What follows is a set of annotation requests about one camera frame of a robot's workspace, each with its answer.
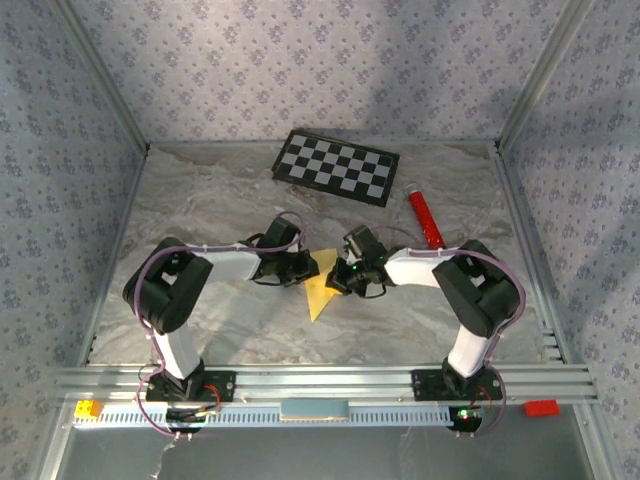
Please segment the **yellow toy brick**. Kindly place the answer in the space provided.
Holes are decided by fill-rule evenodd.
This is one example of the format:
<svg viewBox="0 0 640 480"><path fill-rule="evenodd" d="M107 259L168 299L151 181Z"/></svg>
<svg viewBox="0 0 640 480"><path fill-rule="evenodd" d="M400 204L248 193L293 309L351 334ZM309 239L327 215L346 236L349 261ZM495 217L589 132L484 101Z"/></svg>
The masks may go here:
<svg viewBox="0 0 640 480"><path fill-rule="evenodd" d="M95 399L78 400L74 409L75 419L97 419L100 417L104 405Z"/></svg>

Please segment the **black electronics board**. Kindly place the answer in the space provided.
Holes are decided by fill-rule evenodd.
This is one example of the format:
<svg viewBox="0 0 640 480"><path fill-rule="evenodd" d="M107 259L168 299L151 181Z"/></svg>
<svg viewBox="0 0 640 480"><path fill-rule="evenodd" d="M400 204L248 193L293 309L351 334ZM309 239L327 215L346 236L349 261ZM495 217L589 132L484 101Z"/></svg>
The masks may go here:
<svg viewBox="0 0 640 480"><path fill-rule="evenodd" d="M165 415L165 423L173 434L195 434L205 424L216 418L219 413L220 410L213 407L169 408Z"/></svg>
<svg viewBox="0 0 640 480"><path fill-rule="evenodd" d="M452 406L448 429L457 435L475 436L488 425L489 406Z"/></svg>

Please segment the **red toy brick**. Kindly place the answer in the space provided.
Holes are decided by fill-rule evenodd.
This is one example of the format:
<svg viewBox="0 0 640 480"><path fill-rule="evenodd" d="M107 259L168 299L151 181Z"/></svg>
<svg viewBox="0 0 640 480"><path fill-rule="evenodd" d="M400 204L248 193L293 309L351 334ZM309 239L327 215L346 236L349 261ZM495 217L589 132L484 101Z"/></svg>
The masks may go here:
<svg viewBox="0 0 640 480"><path fill-rule="evenodd" d="M554 399L530 400L523 404L527 417L550 417L561 414L558 402Z"/></svg>

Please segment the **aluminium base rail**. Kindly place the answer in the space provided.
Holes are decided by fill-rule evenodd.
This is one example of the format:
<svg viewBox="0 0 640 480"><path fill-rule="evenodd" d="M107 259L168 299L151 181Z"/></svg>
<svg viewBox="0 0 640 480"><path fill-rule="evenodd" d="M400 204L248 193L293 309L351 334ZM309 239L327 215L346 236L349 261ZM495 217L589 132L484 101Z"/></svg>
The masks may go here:
<svg viewBox="0 0 640 480"><path fill-rule="evenodd" d="M413 400L413 366L231 366L235 404L275 403L289 397L335 397L355 403ZM594 403L598 394L589 369L579 364L497 365L507 400L555 399ZM61 397L131 401L144 371L137 365L65 368L57 377Z"/></svg>

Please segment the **aluminium side rail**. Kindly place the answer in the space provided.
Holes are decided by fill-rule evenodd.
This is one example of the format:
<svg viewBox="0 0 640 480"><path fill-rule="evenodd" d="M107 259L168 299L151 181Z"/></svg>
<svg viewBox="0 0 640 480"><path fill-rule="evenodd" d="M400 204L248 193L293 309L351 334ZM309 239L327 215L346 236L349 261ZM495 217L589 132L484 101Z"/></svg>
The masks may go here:
<svg viewBox="0 0 640 480"><path fill-rule="evenodd" d="M540 238L535 226L529 223L530 209L524 195L519 191L519 180L496 141L490 147L495 163L498 183L505 196L515 230L515 238L528 283L528 303L532 304L544 337L544 358L550 363L575 363L571 347L567 342L552 292L552 278L546 260L540 255Z"/></svg>
<svg viewBox="0 0 640 480"><path fill-rule="evenodd" d="M96 301L94 302L94 306L91 309L90 316L89 316L89 323L83 336L83 341L79 349L79 354L73 364L74 367L85 367L89 363L90 355L93 348L93 343L95 341L95 337L99 329L101 315L103 313L109 288L112 283L114 273L118 264L119 254L121 252L124 236L126 233L130 216L131 216L131 211L134 205L137 191L140 185L144 166L149 155L149 150L150 150L150 146L147 146L146 149L141 154L138 165L135 169L131 187L126 197L124 209L117 223L117 231L116 231L113 247L108 257L106 272L103 275L100 286L98 288Z"/></svg>

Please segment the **aluminium back rail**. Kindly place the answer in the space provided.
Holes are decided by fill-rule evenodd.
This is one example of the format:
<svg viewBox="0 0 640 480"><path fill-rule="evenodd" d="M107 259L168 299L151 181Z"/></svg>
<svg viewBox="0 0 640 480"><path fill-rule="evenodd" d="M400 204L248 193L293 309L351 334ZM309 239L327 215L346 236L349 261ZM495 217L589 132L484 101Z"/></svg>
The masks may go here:
<svg viewBox="0 0 640 480"><path fill-rule="evenodd" d="M239 141L155 141L151 142L151 147L164 148L164 149L181 149L187 147L231 147L231 146L259 146L259 145L276 145L282 146L285 143L284 139L277 140L239 140ZM454 145L464 148L476 148L477 146L484 145L487 148L494 148L496 145L495 139L435 139L435 140L415 140L415 139L400 139L400 140L383 140L380 138L364 138L361 140L348 140L348 143L357 145L366 145L372 147L382 147L400 144L425 144L425 145Z"/></svg>

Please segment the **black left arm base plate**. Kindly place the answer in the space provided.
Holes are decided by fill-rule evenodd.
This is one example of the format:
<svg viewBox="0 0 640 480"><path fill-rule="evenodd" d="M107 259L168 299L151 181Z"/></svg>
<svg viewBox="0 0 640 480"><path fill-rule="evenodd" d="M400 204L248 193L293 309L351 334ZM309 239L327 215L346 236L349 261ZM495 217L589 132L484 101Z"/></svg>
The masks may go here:
<svg viewBox="0 0 640 480"><path fill-rule="evenodd" d="M169 373L161 373L149 380L145 399L155 402L231 402L235 382L234 371L203 370L191 374L186 379L177 379Z"/></svg>

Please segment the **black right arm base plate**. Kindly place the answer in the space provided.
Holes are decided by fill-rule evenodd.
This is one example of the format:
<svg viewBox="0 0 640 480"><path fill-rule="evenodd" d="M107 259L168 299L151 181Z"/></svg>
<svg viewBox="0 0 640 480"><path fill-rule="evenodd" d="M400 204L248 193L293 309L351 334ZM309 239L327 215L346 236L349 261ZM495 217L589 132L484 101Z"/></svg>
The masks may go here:
<svg viewBox="0 0 640 480"><path fill-rule="evenodd" d="M416 401L502 400L501 383L497 375L481 369L469 379L452 371L417 369L410 372L411 387Z"/></svg>

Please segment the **aluminium frame post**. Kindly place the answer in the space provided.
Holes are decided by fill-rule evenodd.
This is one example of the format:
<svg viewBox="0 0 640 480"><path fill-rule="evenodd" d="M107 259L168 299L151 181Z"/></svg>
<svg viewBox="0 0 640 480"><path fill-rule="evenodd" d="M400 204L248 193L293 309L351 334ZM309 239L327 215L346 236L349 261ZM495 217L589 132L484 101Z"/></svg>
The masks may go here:
<svg viewBox="0 0 640 480"><path fill-rule="evenodd" d="M514 146L594 3L595 0L566 0L548 41L510 110L496 141L499 154L508 153Z"/></svg>
<svg viewBox="0 0 640 480"><path fill-rule="evenodd" d="M123 96L120 94L106 63L99 54L89 31L83 25L71 0L47 0L47 2L61 22L69 41L80 56L127 139L140 154L145 155L149 144L138 127Z"/></svg>

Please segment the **black and white checkerboard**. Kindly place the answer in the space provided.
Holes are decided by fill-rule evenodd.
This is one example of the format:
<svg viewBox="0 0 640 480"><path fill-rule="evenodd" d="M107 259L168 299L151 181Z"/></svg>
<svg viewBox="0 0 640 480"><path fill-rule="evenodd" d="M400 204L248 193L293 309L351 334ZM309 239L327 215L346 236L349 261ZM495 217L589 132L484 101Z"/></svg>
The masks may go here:
<svg viewBox="0 0 640 480"><path fill-rule="evenodd" d="M397 153L294 129L271 171L275 180L384 207L399 162Z"/></svg>

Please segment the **red tube with silver cap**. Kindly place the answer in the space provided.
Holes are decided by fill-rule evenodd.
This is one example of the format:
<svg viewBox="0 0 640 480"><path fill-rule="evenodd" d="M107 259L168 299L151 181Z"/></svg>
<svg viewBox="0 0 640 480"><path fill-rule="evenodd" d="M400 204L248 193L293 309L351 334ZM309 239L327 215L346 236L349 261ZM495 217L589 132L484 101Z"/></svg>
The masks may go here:
<svg viewBox="0 0 640 480"><path fill-rule="evenodd" d="M428 247L433 250L444 249L444 239L419 185L417 183L409 183L405 186L405 192L421 226Z"/></svg>

